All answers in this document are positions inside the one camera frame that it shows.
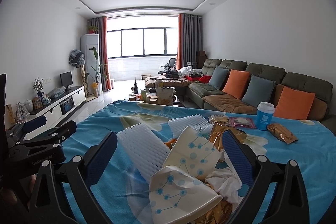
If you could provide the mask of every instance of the paper cup with blue dots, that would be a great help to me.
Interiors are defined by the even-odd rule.
[[[174,165],[191,176],[203,180],[215,170],[220,157],[220,152],[209,140],[191,127],[186,127],[162,167]]]
[[[154,224],[185,224],[204,215],[222,199],[210,187],[176,166],[151,177],[149,199]]]

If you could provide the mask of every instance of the window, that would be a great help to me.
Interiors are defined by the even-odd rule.
[[[177,54],[178,18],[137,16],[108,20],[108,58]]]

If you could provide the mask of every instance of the orange pillow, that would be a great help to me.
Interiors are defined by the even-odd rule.
[[[284,86],[274,116],[293,120],[306,120],[313,104],[315,93],[292,90]]]
[[[241,99],[244,95],[244,90],[249,77],[250,73],[248,71],[232,69],[223,91],[236,99]]]

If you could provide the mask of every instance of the gray pillow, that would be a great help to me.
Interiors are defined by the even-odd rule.
[[[223,69],[221,67],[216,66],[210,78],[209,85],[214,87],[215,89],[220,89],[225,81],[228,72],[229,72],[228,69]]]
[[[251,75],[251,81],[244,97],[241,100],[248,105],[257,107],[260,102],[269,101],[274,86],[275,81]]]

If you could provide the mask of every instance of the white tile floor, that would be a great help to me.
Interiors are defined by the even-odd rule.
[[[138,90],[145,88],[144,80],[137,80]],[[85,120],[88,116],[96,113],[98,110],[106,107],[111,102],[116,100],[124,100],[132,93],[131,87],[134,85],[134,80],[117,81],[114,83],[114,89],[103,92],[96,99],[85,103],[79,110],[77,110],[67,121],[73,120],[79,123]]]

